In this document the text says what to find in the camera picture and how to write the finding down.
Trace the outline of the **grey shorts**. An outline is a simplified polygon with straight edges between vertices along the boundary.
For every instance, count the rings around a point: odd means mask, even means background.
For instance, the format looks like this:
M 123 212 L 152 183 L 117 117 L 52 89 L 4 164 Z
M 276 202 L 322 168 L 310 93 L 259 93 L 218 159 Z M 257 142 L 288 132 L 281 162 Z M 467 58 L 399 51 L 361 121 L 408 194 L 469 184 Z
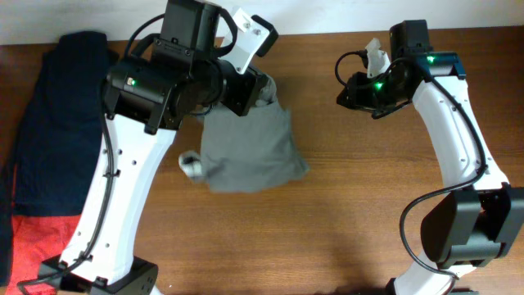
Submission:
M 207 184 L 213 193 L 258 193 L 302 179 L 309 171 L 273 78 L 246 116 L 219 104 L 201 122 L 200 150 L 180 154 L 178 164 L 191 181 Z

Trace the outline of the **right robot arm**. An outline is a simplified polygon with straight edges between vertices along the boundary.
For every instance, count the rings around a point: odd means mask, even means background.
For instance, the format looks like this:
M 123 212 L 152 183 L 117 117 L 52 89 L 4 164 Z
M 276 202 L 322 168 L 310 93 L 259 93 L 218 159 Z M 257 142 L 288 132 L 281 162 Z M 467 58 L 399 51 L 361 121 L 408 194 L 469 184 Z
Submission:
M 443 188 L 421 223 L 422 251 L 384 288 L 389 295 L 454 294 L 456 283 L 508 255 L 523 224 L 523 191 L 496 164 L 474 116 L 455 52 L 433 49 L 424 20 L 390 29 L 359 51 L 364 71 L 342 82 L 337 103 L 381 119 L 413 106 L 427 128 Z

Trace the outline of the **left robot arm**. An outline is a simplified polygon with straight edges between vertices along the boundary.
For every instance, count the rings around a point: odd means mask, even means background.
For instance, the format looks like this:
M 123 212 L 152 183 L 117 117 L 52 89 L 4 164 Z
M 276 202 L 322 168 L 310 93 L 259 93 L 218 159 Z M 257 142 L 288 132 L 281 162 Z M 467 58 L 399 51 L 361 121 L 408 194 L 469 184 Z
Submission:
M 152 180 L 186 116 L 245 116 L 268 76 L 252 64 L 278 39 L 241 8 L 169 0 L 161 30 L 136 29 L 102 81 L 102 143 L 79 223 L 34 280 L 76 294 L 156 294 L 159 268 L 134 255 Z

